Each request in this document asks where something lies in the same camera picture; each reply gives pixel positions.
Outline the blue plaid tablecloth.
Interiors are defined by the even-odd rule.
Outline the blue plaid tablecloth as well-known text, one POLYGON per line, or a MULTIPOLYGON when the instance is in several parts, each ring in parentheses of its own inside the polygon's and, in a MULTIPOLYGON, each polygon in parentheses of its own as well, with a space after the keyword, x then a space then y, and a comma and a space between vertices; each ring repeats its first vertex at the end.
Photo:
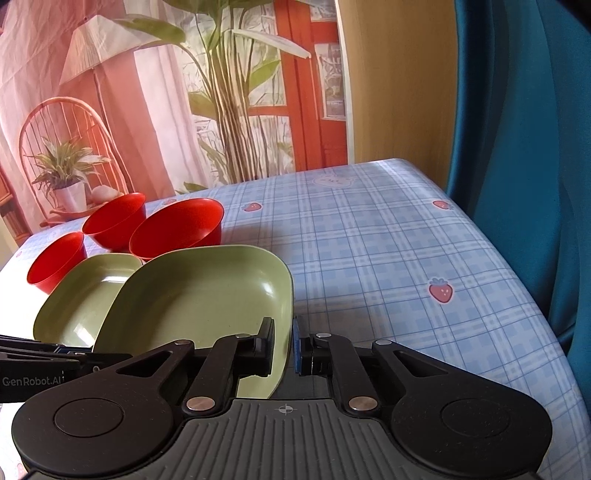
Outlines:
POLYGON ((280 256, 294 314, 360 346, 386 337, 533 396, 554 428, 546 479, 590 475, 590 420, 557 339, 468 217, 403 160, 219 186, 222 239, 280 256))

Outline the large green plate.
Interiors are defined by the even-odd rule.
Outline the large green plate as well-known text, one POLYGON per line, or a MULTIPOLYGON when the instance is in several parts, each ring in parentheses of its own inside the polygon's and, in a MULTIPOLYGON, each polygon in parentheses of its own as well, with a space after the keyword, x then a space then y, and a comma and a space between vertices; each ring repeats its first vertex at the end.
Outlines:
POLYGON ((75 266, 40 308, 33 337, 44 343, 91 347, 123 284, 142 266, 131 254, 106 253, 75 266))

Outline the teal curtain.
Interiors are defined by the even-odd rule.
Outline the teal curtain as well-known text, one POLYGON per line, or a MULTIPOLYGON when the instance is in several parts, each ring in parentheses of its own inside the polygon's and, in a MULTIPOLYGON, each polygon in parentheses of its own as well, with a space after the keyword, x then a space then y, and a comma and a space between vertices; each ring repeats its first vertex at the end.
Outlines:
POLYGON ((590 393, 590 5, 459 1, 448 195, 493 243, 590 393))

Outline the small green plate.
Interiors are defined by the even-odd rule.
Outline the small green plate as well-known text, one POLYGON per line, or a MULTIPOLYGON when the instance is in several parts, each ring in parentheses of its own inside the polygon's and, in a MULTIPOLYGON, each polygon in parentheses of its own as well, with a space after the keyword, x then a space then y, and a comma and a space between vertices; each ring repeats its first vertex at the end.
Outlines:
POLYGON ((206 348, 231 334, 256 334, 266 317, 274 321, 273 369, 240 381, 242 398, 269 398, 283 378, 294 318, 290 270, 256 246, 177 250, 148 261, 123 284, 93 350, 139 355, 180 339, 206 348))

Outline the printed room backdrop cloth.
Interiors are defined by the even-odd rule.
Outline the printed room backdrop cloth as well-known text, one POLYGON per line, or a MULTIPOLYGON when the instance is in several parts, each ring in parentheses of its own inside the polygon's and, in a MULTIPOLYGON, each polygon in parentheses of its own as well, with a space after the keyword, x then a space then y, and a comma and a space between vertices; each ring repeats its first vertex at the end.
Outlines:
POLYGON ((5 1, 2 220, 345 165, 345 78, 332 1, 5 1))

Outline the red bowl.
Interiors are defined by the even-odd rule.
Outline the red bowl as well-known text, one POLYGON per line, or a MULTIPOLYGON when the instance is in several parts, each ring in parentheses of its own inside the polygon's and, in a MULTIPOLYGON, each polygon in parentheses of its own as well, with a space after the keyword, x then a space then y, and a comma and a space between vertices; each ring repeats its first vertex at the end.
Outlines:
POLYGON ((87 258, 82 232, 71 232, 55 240, 35 259, 27 282, 50 294, 63 278, 87 258))
POLYGON ((129 193, 92 213, 84 222, 82 232, 106 250, 128 252, 132 234, 145 219, 145 195, 129 193))
POLYGON ((167 205, 147 217, 129 240, 131 254, 150 261, 162 254, 221 244, 224 207, 209 198, 167 205))

